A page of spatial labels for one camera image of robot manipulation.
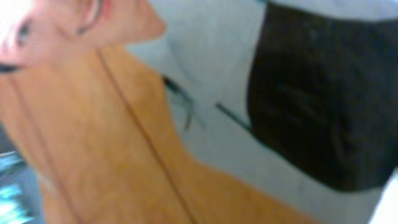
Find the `yellow snack bag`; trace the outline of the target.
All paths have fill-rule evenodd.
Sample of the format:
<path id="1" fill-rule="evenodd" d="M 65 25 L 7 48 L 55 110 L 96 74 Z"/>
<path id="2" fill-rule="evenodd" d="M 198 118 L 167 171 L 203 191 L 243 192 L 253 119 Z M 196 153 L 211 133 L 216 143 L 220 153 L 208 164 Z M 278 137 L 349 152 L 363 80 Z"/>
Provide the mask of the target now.
<path id="1" fill-rule="evenodd" d="M 1 118 L 50 223 L 310 223 L 193 161 L 159 77 L 105 44 L 164 31 L 147 1 L 2 1 Z"/>

